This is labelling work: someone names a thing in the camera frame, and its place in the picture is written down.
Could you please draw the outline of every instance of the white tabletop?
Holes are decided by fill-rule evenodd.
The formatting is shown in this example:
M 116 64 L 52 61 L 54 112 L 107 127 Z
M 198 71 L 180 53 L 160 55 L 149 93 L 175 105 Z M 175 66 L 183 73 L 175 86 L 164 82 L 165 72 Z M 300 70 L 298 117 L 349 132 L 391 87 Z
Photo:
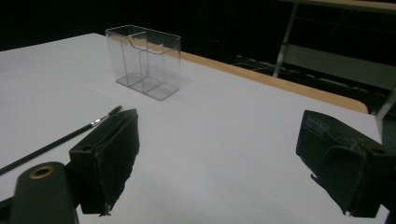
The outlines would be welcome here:
M 117 84 L 106 38 L 82 35 L 0 52 L 0 166 L 102 117 L 136 108 L 141 148 L 111 217 L 90 223 L 384 223 L 346 217 L 295 154 L 306 109 L 380 141 L 375 118 L 181 62 L 181 89 L 160 102 Z M 83 134 L 0 177 L 0 200 L 17 176 L 68 163 Z

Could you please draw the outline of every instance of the black stick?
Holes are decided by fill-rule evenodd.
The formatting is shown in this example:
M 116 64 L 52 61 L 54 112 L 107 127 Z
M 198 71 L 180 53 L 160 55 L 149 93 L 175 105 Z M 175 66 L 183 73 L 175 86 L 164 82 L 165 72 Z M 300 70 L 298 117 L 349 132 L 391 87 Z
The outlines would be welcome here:
M 91 123 L 85 125 L 84 127 L 82 127 L 82 128 L 80 128 L 80 129 L 78 129 L 78 130 L 76 130 L 76 131 L 74 131 L 74 132 L 68 134 L 67 136 L 62 137 L 62 138 L 56 140 L 55 142 L 50 143 L 49 145 L 44 146 L 44 147 L 40 148 L 39 150 L 37 150 L 37 151 L 35 151 L 35 152 L 32 152 L 31 154 L 29 154 L 29 155 L 27 155 L 27 156 L 25 156 L 25 157 L 22 157 L 22 158 L 20 158 L 19 160 L 14 161 L 14 162 L 12 162 L 11 164 L 9 164 L 9 165 L 7 165 L 7 166 L 1 168 L 1 169 L 0 169 L 0 175 L 3 175 L 3 174 L 5 174 L 5 173 L 7 173 L 7 172 L 13 170 L 13 169 L 17 168 L 18 166 L 20 166 L 20 165 L 22 165 L 22 164 L 24 164 L 24 163 L 26 163 L 26 162 L 28 162 L 28 161 L 30 161 L 30 160 L 36 158 L 36 157 L 42 155 L 43 153 L 50 151 L 51 149 L 53 149 L 53 148 L 59 146 L 60 144 L 62 144 L 62 143 L 64 143 L 64 142 L 67 142 L 68 140 L 70 140 L 70 139 L 76 137 L 77 135 L 79 135 L 79 134 L 81 134 L 81 133 L 84 133 L 84 132 L 88 131 L 90 128 L 92 128 L 92 127 L 98 125 L 98 124 L 101 123 L 103 120 L 105 120 L 105 119 L 107 119 L 108 117 L 112 116 L 113 114 L 116 114 L 117 112 L 119 112 L 120 109 L 121 109 L 121 106 L 119 105 L 119 106 L 117 106 L 116 108 L 114 108 L 112 111 L 110 111 L 110 113 L 108 113 L 107 116 L 104 116 L 104 117 L 102 117 L 102 118 L 96 119 L 95 121 L 93 121 L 93 122 L 91 122 Z

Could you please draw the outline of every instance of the pen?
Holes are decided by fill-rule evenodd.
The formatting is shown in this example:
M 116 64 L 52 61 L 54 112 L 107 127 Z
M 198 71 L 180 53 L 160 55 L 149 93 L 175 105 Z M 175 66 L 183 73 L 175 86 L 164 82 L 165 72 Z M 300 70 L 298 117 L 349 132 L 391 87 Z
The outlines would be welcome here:
M 13 169 L 17 168 L 18 166 L 20 166 L 20 165 L 22 165 L 22 164 L 24 164 L 24 163 L 26 163 L 26 162 L 28 162 L 28 161 L 30 161 L 30 160 L 36 158 L 36 157 L 42 155 L 42 154 L 44 154 L 45 152 L 48 152 L 48 151 L 50 151 L 51 149 L 53 149 L 53 148 L 59 146 L 60 144 L 62 144 L 62 143 L 64 143 L 64 142 L 66 142 L 66 141 L 68 141 L 68 140 L 70 140 L 70 139 L 76 137 L 77 135 L 79 135 L 79 134 L 81 134 L 81 133 L 84 133 L 84 132 L 88 131 L 89 129 L 91 129 L 91 128 L 95 127 L 96 125 L 100 124 L 103 120 L 105 120 L 105 119 L 107 119 L 108 117 L 110 117 L 110 116 L 116 114 L 117 112 L 119 112 L 121 108 L 122 108 L 122 106 L 119 105 L 119 106 L 117 106 L 116 108 L 114 108 L 113 110 L 111 110 L 106 116 L 101 117 L 101 118 L 99 118 L 99 119 L 96 119 L 96 120 L 94 120 L 93 122 L 91 122 L 91 123 L 85 125 L 84 127 L 80 128 L 80 129 L 78 129 L 78 130 L 76 130 L 76 131 L 74 131 L 74 132 L 72 132 L 72 133 L 70 133 L 70 134 L 68 134 L 68 135 L 66 135 L 66 136 L 64 136 L 64 137 L 62 137 L 62 138 L 60 138 L 60 139 L 58 139 L 58 140 L 56 140 L 55 142 L 50 143 L 49 145 L 46 145 L 46 146 L 44 146 L 44 147 L 38 149 L 37 151 L 32 152 L 31 154 L 29 154 L 29 155 L 27 155 L 27 156 L 25 156 L 25 157 L 22 157 L 22 158 L 20 158 L 19 160 L 14 161 L 14 162 L 12 162 L 11 164 L 9 164 L 9 165 L 7 165 L 7 166 L 1 168 L 1 169 L 0 169 L 0 175 L 3 175 L 3 174 L 5 174 L 5 173 L 7 173 L 7 172 L 13 170 Z

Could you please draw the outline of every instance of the transparent container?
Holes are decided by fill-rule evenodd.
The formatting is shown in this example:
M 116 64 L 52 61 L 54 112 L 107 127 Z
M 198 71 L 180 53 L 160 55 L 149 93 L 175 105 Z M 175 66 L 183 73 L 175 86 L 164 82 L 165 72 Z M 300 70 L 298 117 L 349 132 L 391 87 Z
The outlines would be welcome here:
M 180 36 L 126 25 L 106 38 L 118 83 L 157 100 L 179 90 Z

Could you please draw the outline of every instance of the brass ring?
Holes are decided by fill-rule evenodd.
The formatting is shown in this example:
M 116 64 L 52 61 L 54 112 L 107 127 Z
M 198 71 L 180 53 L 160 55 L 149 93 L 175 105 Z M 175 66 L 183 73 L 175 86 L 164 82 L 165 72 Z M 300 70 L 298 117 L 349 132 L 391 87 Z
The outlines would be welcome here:
M 35 169 L 32 173 L 30 173 L 29 177 L 31 179 L 40 179 L 46 177 L 47 175 L 52 174 L 54 170 L 55 169 L 53 168 L 53 166 L 49 166 L 49 165 L 41 166 Z

